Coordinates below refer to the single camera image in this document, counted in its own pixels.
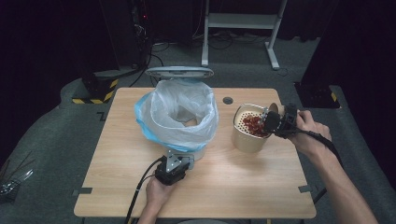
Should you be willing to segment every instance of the plastic bag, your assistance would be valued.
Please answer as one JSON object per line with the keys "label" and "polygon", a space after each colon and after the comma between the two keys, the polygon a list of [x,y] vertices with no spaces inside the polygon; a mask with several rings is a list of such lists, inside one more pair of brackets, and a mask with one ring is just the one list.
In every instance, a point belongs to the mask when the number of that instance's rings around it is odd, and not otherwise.
{"label": "plastic bag", "polygon": [[[148,140],[194,152],[212,140],[219,124],[213,91],[195,79],[162,80],[135,105],[136,121]],[[197,125],[184,125],[196,119]]]}

